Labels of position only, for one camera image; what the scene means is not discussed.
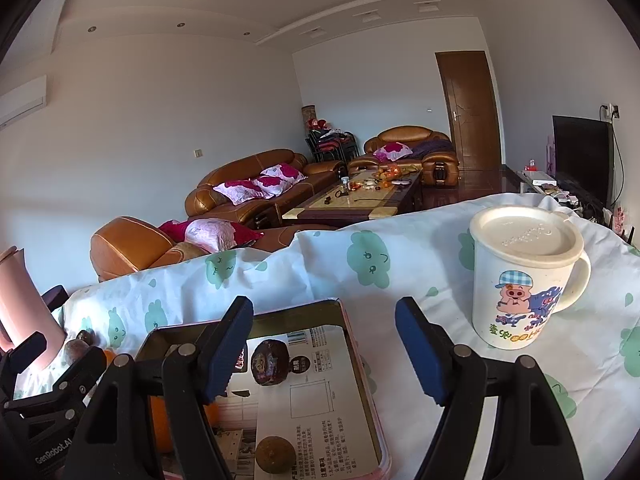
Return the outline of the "pink white sofa cushion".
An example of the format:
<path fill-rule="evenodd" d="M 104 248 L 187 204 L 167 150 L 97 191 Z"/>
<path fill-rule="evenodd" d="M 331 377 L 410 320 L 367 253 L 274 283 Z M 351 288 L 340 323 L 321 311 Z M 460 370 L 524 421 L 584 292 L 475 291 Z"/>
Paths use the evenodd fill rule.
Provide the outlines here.
<path fill-rule="evenodd" d="M 228 198 L 234 206 L 250 200 L 270 200 L 288 191 L 306 176 L 290 164 L 282 162 L 262 170 L 257 177 L 222 182 L 214 191 Z"/>

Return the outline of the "wooden coffee table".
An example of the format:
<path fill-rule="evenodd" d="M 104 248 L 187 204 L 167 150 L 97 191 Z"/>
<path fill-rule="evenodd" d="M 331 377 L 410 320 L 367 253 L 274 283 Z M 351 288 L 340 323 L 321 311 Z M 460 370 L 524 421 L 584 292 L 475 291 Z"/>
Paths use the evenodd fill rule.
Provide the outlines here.
<path fill-rule="evenodd" d="M 324 226 L 390 218 L 421 208 L 422 172 L 390 166 L 358 170 L 343 181 L 285 212 L 286 223 Z"/>

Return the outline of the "brown round fruit in tray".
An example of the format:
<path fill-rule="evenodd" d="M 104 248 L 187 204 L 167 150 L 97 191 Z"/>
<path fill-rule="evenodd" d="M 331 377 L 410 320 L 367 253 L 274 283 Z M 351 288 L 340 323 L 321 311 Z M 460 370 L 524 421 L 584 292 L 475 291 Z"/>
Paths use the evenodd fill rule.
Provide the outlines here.
<path fill-rule="evenodd" d="M 296 463 L 295 448 L 285 438 L 264 437 L 256 446 L 255 460 L 267 474 L 285 474 Z"/>

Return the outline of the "white cloud pattern tablecloth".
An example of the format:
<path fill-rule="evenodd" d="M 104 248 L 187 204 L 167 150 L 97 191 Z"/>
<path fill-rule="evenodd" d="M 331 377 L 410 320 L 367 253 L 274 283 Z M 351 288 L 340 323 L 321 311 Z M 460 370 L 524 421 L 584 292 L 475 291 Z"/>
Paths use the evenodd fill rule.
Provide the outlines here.
<path fill-rule="evenodd" d="M 374 402 L 392 456 L 392 475 L 418 471 L 439 418 L 424 396 L 394 323 L 396 302 L 410 296 L 458 344 L 498 358 L 471 324 L 474 244 L 470 221 L 495 206 L 553 209 L 534 194 L 499 194 L 349 226 L 309 230 L 266 254 L 243 248 L 216 273 L 205 258 L 150 269 L 74 292 L 54 312 L 68 336 L 93 330 L 101 346 L 123 328 L 120 352 L 136 353 L 145 315 L 161 307 L 167 325 L 216 320 L 236 296 L 257 312 L 336 298 L 345 307 L 360 356 L 375 384 Z M 576 304 L 555 314 L 527 353 L 547 375 L 589 479 L 603 479 L 639 428 L 639 253 L 609 229 L 578 220 L 592 264 Z"/>

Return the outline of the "pink kettle jug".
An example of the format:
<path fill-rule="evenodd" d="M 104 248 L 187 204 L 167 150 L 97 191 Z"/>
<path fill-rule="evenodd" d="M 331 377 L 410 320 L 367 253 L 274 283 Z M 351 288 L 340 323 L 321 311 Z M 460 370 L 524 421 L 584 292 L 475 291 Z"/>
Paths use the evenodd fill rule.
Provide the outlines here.
<path fill-rule="evenodd" d="M 1 254 L 0 264 L 1 349 L 14 349 L 31 334 L 42 333 L 44 350 L 30 368 L 43 370 L 63 347 L 66 335 L 55 321 L 30 277 L 24 250 L 9 247 Z"/>

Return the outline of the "white cartoon pig mug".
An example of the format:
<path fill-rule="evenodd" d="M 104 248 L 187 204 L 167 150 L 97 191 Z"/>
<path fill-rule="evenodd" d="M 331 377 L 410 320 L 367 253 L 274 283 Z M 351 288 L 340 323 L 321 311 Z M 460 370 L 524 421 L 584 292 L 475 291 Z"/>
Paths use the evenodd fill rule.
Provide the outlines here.
<path fill-rule="evenodd" d="M 472 325 L 495 348 L 532 344 L 550 316 L 572 306 L 590 281 L 582 233 L 564 212 L 492 207 L 472 218 L 470 234 Z"/>

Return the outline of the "small orange tangerine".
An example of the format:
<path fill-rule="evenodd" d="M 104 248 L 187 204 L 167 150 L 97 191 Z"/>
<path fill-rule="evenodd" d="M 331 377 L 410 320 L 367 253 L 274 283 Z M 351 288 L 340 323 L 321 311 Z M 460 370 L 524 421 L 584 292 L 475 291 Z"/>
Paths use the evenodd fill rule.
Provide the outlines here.
<path fill-rule="evenodd" d="M 114 361 L 114 359 L 116 358 L 116 353 L 111 349 L 104 349 L 103 353 L 106 359 L 106 366 L 110 366 Z"/>

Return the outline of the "large orange in tray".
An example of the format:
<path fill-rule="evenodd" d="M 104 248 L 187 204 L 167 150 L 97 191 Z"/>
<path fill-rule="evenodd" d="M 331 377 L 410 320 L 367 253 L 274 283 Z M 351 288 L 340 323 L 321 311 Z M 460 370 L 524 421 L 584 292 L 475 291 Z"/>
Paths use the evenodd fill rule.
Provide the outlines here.
<path fill-rule="evenodd" d="M 160 454 L 171 453 L 174 450 L 174 445 L 171 440 L 165 401 L 160 396 L 151 396 L 150 407 L 157 452 Z"/>

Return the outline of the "light pink pillow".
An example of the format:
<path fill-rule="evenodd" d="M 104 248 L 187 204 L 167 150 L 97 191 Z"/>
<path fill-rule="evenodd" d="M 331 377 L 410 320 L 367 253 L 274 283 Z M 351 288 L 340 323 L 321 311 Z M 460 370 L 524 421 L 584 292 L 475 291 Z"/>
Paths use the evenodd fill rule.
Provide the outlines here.
<path fill-rule="evenodd" d="M 233 223 L 216 218 L 190 222 L 184 231 L 184 240 L 211 254 L 225 252 L 238 246 Z"/>

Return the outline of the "black television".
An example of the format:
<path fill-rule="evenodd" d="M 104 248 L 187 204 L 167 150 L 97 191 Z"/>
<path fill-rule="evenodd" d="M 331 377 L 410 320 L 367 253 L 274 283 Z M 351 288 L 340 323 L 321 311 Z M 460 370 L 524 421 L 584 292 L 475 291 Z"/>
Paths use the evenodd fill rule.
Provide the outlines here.
<path fill-rule="evenodd" d="M 613 196 L 614 140 L 609 122 L 552 117 L 555 179 L 562 188 L 608 206 Z"/>

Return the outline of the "metal tray with paper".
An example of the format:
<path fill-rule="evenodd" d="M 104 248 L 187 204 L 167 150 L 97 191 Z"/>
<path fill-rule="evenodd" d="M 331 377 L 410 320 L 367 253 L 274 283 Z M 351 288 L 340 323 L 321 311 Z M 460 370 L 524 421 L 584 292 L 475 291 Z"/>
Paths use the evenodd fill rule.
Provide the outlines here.
<path fill-rule="evenodd" d="M 386 479 L 390 452 L 347 312 L 335 298 L 255 315 L 216 400 L 214 434 L 235 479 L 265 479 L 256 446 L 287 440 L 287 479 Z"/>

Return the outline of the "brown leather long sofa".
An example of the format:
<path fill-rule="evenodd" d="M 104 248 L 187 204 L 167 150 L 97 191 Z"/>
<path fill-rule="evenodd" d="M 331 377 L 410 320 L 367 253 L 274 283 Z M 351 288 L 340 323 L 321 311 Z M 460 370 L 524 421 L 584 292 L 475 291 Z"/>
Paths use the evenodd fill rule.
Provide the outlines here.
<path fill-rule="evenodd" d="M 186 196 L 184 210 L 190 219 L 280 226 L 286 212 L 330 188 L 345 170 L 340 160 L 308 162 L 302 154 L 276 148 L 211 171 Z"/>

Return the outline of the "white air conditioner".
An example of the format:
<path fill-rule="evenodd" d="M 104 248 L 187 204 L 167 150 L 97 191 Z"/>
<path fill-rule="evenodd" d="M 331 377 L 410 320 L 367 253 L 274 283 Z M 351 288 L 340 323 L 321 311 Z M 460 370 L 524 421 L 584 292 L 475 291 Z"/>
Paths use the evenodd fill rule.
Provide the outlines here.
<path fill-rule="evenodd" d="M 0 127 L 6 128 L 47 105 L 47 76 L 42 75 L 0 98 Z"/>

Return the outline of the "large purple passion fruit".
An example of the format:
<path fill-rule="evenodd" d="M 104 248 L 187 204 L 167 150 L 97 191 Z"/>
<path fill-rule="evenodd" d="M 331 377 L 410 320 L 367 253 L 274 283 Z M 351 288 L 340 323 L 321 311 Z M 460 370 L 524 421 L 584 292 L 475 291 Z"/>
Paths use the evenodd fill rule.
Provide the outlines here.
<path fill-rule="evenodd" d="M 85 355 L 90 347 L 91 344 L 87 344 L 82 339 L 71 339 L 67 341 L 63 349 L 64 362 L 67 365 L 74 364 Z"/>

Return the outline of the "brown wooden door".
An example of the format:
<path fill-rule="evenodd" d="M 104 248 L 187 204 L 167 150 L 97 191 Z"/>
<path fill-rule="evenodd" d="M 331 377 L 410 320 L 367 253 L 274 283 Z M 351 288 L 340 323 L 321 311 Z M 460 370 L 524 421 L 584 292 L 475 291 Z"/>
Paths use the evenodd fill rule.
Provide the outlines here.
<path fill-rule="evenodd" d="M 485 52 L 449 51 L 435 56 L 462 169 L 497 170 L 501 166 L 499 122 Z"/>

